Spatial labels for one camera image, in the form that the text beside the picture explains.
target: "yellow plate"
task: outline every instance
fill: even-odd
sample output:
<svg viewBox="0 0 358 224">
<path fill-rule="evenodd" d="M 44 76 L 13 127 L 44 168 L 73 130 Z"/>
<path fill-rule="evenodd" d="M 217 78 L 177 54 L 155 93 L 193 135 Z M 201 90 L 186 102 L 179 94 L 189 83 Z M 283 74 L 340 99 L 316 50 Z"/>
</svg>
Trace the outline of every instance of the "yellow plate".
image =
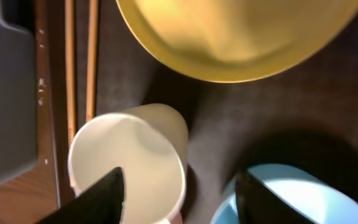
<svg viewBox="0 0 358 224">
<path fill-rule="evenodd" d="M 128 27 L 166 66 L 210 82 L 284 71 L 326 45 L 358 0 L 117 0 Z"/>
</svg>

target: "wooden chopstick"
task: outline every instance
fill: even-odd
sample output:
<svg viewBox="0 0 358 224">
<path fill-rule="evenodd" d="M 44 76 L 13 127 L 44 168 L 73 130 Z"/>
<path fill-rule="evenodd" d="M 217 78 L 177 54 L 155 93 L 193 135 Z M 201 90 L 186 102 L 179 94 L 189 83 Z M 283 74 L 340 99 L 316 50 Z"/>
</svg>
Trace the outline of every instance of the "wooden chopstick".
<svg viewBox="0 0 358 224">
<path fill-rule="evenodd" d="M 90 0 L 89 39 L 88 39 L 88 73 L 86 86 L 86 121 L 94 117 L 96 91 L 96 56 L 98 53 L 98 19 L 99 0 Z"/>
<path fill-rule="evenodd" d="M 76 133 L 74 0 L 65 0 L 66 94 L 68 147 Z"/>
</svg>

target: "beige cup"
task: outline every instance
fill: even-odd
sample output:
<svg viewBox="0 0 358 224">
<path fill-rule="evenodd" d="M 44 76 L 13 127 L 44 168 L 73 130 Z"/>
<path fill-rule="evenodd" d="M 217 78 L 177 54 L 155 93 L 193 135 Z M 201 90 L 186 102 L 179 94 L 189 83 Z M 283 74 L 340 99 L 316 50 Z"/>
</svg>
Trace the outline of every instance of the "beige cup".
<svg viewBox="0 0 358 224">
<path fill-rule="evenodd" d="M 76 134 L 68 155 L 70 185 L 82 191 L 122 167 L 125 224 L 169 223 L 186 192 L 185 120 L 173 108 L 152 104 L 92 119 Z"/>
</svg>

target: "chopstick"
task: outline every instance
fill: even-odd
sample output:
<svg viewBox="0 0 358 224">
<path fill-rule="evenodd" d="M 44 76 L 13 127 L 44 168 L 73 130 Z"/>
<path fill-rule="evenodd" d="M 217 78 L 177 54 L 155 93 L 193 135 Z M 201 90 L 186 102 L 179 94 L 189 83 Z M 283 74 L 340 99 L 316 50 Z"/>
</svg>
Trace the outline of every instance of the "chopstick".
<svg viewBox="0 0 358 224">
<path fill-rule="evenodd" d="M 86 86 L 86 121 L 94 117 L 96 88 L 96 56 L 98 53 L 98 17 L 99 0 L 90 0 L 89 39 L 88 39 L 88 73 Z"/>
<path fill-rule="evenodd" d="M 74 28 L 74 0 L 65 0 L 68 147 L 76 133 Z"/>
</svg>

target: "cup rim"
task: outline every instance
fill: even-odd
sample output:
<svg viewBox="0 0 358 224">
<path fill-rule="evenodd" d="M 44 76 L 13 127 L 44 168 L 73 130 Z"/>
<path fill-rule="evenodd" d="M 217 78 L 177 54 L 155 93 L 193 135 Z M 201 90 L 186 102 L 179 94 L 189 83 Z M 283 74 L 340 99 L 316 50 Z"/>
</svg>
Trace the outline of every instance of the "cup rim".
<svg viewBox="0 0 358 224">
<path fill-rule="evenodd" d="M 127 119 L 134 119 L 137 120 L 138 122 L 140 122 L 141 124 L 153 129 L 154 131 L 156 131 L 162 138 L 164 138 L 164 140 L 166 140 L 170 147 L 173 149 L 174 153 L 176 154 L 177 157 L 177 161 L 179 163 L 180 166 L 180 170 L 181 170 L 181 191 L 180 191 L 180 196 L 179 199 L 177 200 L 177 202 L 175 203 L 175 206 L 170 210 L 170 212 L 165 216 L 162 217 L 160 220 L 157 220 L 156 222 L 160 222 L 164 219 L 172 219 L 176 214 L 178 214 L 180 212 L 180 209 L 185 201 L 185 196 L 186 196 L 186 174 L 185 171 L 186 169 L 184 168 L 182 161 L 180 159 L 180 156 L 177 152 L 177 150 L 175 149 L 174 145 L 172 144 L 172 142 L 167 139 L 158 129 L 154 128 L 150 123 L 148 123 L 147 121 L 145 121 L 144 119 L 141 119 L 138 116 L 134 116 L 132 114 L 127 114 L 127 113 L 123 113 L 123 112 L 114 112 L 114 113 L 106 113 L 106 114 L 102 114 L 99 115 L 95 118 L 93 118 L 91 121 L 88 121 L 87 123 L 85 123 L 79 130 L 78 132 L 75 134 L 75 137 L 73 138 L 70 148 L 68 150 L 68 157 L 67 157 L 67 170 L 68 170 L 68 177 L 69 177 L 69 181 L 70 181 L 70 187 L 74 190 L 75 193 L 75 197 L 80 195 L 80 189 L 78 188 L 78 184 L 76 183 L 74 174 L 73 174 L 73 164 L 72 164 L 72 157 L 73 157 L 73 148 L 74 145 L 78 139 L 78 137 L 81 135 L 81 133 L 90 125 L 92 125 L 93 123 L 101 120 L 101 119 L 107 119 L 107 118 L 112 118 L 112 117 L 122 117 L 123 119 L 127 118 Z"/>
</svg>

